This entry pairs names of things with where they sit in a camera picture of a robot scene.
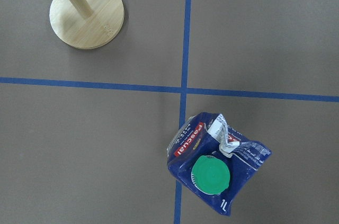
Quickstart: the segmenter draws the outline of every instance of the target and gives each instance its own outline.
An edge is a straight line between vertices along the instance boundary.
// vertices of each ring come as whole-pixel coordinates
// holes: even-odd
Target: green circle
[[[206,194],[220,194],[228,188],[230,172],[227,165],[213,156],[200,156],[192,168],[192,180]]]

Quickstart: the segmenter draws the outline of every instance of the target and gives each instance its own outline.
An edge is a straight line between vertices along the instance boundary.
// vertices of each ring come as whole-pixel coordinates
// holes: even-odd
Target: wooden stand
[[[124,18],[122,0],[53,0],[49,19],[63,42],[80,49],[93,49],[110,42]]]

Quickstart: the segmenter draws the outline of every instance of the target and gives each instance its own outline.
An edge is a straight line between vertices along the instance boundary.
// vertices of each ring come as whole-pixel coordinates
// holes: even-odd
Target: blue plastic package
[[[271,151],[230,127],[222,114],[200,113],[181,127],[167,148],[171,174],[222,215]]]

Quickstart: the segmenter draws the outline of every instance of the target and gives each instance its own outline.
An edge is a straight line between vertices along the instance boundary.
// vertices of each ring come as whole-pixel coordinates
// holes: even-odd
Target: horizontal blue line
[[[266,92],[249,92],[249,91],[202,89],[202,88],[188,88],[187,93],[188,94],[213,95],[213,96],[277,98],[281,100],[297,100],[297,101],[339,102],[339,96],[308,95],[308,94],[293,94],[293,93],[266,93]]]
[[[114,89],[114,90],[160,92],[160,93],[180,93],[181,92],[180,87],[172,87],[172,86],[130,85],[130,84],[96,83],[96,82],[80,82],[80,81],[32,79],[32,78],[13,78],[13,77],[0,77],[0,83],[95,88],[95,89]]]
[[[327,95],[267,93],[267,92],[250,92],[250,91],[235,91],[235,90],[221,90],[221,89],[95,83],[95,82],[79,82],[79,81],[33,79],[33,78],[0,77],[0,83],[21,84],[21,85],[60,86],[60,87],[78,87],[78,88],[97,88],[97,89],[113,89],[113,90],[160,92],[160,93],[187,93],[187,94],[198,94],[198,95],[249,97],[249,98],[272,98],[272,99],[297,100],[297,101],[339,102],[339,96],[327,96]]]

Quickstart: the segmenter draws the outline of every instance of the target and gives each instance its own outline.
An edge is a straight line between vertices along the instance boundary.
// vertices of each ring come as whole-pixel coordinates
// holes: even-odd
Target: blue line
[[[172,87],[172,86],[129,85],[129,84],[95,83],[95,82],[79,82],[79,81],[33,79],[33,78],[13,78],[13,77],[0,77],[0,83],[95,88],[95,89],[114,89],[114,90],[161,92],[161,93],[181,93],[182,92],[180,87]]]
[[[292,94],[292,93],[265,93],[265,92],[249,92],[249,91],[233,91],[218,89],[202,89],[188,88],[188,94],[201,94],[213,96],[233,96],[233,97],[250,97],[250,98],[272,98],[280,100],[296,100],[296,101],[320,101],[320,102],[339,102],[339,96],[326,95],[308,95],[308,94]]]
[[[180,115],[179,127],[185,123],[186,118],[186,98],[189,69],[189,49],[190,49],[190,24],[191,24],[191,0],[185,0],[185,20],[184,20],[184,40],[183,40],[183,57],[181,70],[181,94],[180,94]],[[180,182],[175,183],[175,202],[174,202],[174,224],[180,224],[181,218],[181,196],[182,185]]]

